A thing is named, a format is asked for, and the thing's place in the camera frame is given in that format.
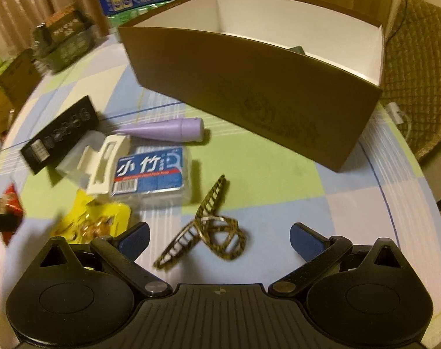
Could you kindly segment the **red snack packet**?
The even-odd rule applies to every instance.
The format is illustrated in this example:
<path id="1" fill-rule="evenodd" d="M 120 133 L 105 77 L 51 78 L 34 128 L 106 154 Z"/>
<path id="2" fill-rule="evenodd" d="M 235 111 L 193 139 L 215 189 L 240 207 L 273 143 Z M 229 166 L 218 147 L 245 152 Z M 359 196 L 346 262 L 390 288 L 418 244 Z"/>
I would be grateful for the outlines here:
<path id="1" fill-rule="evenodd" d="M 0 198 L 0 213 L 14 219 L 12 228 L 6 232 L 2 232 L 3 242 L 8 246 L 13 235 L 19 229 L 24 217 L 24 210 L 13 182 L 8 185 Z"/>

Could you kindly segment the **yellow snack packet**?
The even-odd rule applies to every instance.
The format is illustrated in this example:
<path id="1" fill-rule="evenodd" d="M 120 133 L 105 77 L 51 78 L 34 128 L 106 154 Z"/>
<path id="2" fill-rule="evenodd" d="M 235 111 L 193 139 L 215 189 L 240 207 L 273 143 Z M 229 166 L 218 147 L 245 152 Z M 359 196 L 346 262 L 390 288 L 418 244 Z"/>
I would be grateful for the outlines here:
<path id="1" fill-rule="evenodd" d="M 70 244 L 90 243 L 100 236 L 118 236 L 128 228 L 131 209 L 125 203 L 98 202 L 78 190 L 68 214 L 55 225 L 50 237 L 61 236 Z"/>

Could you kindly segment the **black product box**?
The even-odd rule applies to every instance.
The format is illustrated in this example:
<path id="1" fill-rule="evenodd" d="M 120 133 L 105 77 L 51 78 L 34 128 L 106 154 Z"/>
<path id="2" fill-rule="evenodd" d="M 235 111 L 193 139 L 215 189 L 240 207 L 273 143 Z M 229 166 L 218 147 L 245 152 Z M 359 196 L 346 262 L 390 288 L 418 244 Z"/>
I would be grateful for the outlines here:
<path id="1" fill-rule="evenodd" d="M 64 159 L 88 131 L 97 129 L 99 123 L 92 101 L 86 95 L 27 142 L 21 155 L 33 174 L 38 174 L 48 165 Z"/>

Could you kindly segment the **blue floss pick box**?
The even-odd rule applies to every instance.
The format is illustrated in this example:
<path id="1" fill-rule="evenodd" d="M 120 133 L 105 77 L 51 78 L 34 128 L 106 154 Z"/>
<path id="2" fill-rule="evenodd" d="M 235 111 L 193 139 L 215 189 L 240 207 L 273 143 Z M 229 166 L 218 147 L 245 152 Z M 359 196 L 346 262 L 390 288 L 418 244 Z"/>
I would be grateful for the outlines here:
<path id="1" fill-rule="evenodd" d="M 111 198 L 131 207 L 182 206 L 192 196 L 191 156 L 184 147 L 171 147 L 120 158 Z"/>

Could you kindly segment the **white hair claw clip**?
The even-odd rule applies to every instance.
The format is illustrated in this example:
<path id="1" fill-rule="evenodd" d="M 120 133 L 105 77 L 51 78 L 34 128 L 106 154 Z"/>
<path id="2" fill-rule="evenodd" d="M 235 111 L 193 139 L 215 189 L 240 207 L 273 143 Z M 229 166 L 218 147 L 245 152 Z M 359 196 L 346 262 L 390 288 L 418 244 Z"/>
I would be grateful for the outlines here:
<path id="1" fill-rule="evenodd" d="M 130 137 L 124 135 L 107 136 L 98 151 L 85 147 L 77 169 L 88 176 L 85 188 L 88 195 L 109 196 L 118 159 L 128 155 L 129 151 Z"/>

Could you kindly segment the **leopard print hair clip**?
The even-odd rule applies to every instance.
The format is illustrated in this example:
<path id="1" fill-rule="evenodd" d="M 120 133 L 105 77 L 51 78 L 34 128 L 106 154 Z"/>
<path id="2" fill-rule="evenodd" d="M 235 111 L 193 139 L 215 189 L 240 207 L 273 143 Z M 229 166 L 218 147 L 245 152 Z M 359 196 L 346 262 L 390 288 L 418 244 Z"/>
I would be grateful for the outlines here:
<path id="1" fill-rule="evenodd" d="M 237 259 L 246 249 L 247 235 L 234 218 L 218 214 L 227 187 L 221 175 L 209 189 L 194 215 L 154 261 L 153 267 L 168 271 L 198 243 L 225 261 Z"/>

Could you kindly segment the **purple tube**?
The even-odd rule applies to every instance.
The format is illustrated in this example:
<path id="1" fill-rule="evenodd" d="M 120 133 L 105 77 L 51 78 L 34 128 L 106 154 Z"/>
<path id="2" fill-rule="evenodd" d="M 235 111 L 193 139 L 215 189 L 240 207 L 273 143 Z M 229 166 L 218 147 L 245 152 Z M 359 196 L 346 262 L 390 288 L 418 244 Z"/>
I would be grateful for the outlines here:
<path id="1" fill-rule="evenodd" d="M 115 129 L 113 133 L 147 140 L 191 143 L 202 142 L 205 135 L 204 131 L 204 121 L 199 117 L 192 117 L 134 124 Z"/>

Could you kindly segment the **dark green tape package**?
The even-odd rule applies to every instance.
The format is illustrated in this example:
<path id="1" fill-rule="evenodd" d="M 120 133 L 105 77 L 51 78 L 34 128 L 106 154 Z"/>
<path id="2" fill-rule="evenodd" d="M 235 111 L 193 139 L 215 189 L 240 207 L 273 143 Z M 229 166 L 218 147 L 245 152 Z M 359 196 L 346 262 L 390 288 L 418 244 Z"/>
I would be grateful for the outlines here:
<path id="1" fill-rule="evenodd" d="M 291 48 L 289 48 L 289 51 L 292 51 L 294 53 L 301 54 L 301 55 L 307 55 L 301 46 L 291 47 Z"/>

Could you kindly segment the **clear plastic bag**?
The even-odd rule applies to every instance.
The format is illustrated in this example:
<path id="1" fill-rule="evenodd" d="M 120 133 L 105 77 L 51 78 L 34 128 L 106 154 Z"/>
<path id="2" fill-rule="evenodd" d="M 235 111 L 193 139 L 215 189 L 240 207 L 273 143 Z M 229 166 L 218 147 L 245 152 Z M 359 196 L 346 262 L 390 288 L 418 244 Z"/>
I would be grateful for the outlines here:
<path id="1" fill-rule="evenodd" d="M 55 170 L 79 188 L 86 190 L 105 139 L 106 136 L 100 131 L 86 132 Z"/>

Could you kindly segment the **checkered tablecloth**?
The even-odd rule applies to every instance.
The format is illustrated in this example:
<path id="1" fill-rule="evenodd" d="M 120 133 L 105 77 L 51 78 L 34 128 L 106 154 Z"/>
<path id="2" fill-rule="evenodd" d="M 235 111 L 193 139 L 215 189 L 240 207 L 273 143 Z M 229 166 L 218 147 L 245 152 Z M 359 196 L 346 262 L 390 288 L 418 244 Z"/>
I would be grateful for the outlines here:
<path id="1" fill-rule="evenodd" d="M 0 345 L 15 335 L 5 317 L 5 300 L 29 262 L 47 241 L 52 225 L 73 205 L 77 189 L 51 169 L 32 174 L 20 154 L 23 145 L 78 99 L 88 96 L 102 116 L 102 128 L 199 111 L 142 88 L 126 51 L 109 38 L 68 69 L 46 75 L 25 103 L 0 152 L 0 194 L 9 184 L 19 192 L 25 219 L 9 245 L 0 238 Z M 301 264 L 291 249 L 297 221 L 324 236 L 342 235 L 357 244 L 393 239 L 426 286 L 434 304 L 423 342 L 441 342 L 441 215 L 422 170 L 402 135 L 377 108 L 340 172 L 332 172 L 251 132 L 202 114 L 208 142 L 192 146 L 194 203 L 145 210 L 151 243 L 138 263 L 155 259 L 194 215 L 219 176 L 229 187 L 220 209 L 247 233 L 247 248 L 235 261 L 218 259 L 197 245 L 161 277 L 179 283 L 270 284 Z"/>

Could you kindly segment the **cardboard boxes on floor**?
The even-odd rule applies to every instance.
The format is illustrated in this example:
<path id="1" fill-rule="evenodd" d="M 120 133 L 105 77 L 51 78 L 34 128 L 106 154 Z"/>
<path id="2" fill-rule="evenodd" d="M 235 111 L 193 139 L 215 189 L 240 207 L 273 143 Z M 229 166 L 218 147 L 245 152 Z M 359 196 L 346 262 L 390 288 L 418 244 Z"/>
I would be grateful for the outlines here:
<path id="1" fill-rule="evenodd" d="M 0 135 L 10 128 L 31 93 L 41 82 L 42 75 L 35 65 L 31 48 L 22 51 L 0 70 Z"/>

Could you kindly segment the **brown cardboard box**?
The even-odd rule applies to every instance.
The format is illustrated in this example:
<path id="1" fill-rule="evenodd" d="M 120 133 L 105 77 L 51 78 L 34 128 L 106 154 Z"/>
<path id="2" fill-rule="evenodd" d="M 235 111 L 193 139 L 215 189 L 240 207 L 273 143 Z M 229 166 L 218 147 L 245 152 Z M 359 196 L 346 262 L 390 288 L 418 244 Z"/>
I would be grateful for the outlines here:
<path id="1" fill-rule="evenodd" d="M 175 0 L 118 32 L 144 88 L 333 171 L 381 96 L 382 24 L 318 0 Z"/>

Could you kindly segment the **dark green snack tray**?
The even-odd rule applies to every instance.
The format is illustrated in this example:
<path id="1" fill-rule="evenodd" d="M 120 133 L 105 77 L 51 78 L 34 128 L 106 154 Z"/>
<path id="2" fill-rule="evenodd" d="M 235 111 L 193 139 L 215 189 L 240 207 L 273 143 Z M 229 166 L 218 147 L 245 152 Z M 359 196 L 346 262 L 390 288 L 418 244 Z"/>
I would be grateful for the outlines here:
<path id="1" fill-rule="evenodd" d="M 92 50 L 93 25 L 76 4 L 54 13 L 33 30 L 36 58 L 53 73 L 61 72 Z"/>

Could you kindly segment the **green drink pack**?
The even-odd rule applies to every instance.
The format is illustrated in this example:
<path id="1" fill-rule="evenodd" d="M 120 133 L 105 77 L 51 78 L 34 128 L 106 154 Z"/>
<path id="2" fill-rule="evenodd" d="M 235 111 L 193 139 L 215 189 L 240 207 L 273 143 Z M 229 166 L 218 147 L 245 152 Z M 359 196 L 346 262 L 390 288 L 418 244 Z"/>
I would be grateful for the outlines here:
<path id="1" fill-rule="evenodd" d="M 121 13 L 116 13 L 114 15 L 111 15 L 107 18 L 109 26 L 110 26 L 110 30 L 116 31 L 120 25 L 122 25 L 128 21 L 131 21 L 134 18 L 139 17 L 143 14 L 146 14 L 151 10 L 155 10 L 159 7 L 167 5 L 168 3 L 170 3 L 170 1 L 151 3 L 146 6 L 136 7 L 131 10 L 125 10 Z"/>

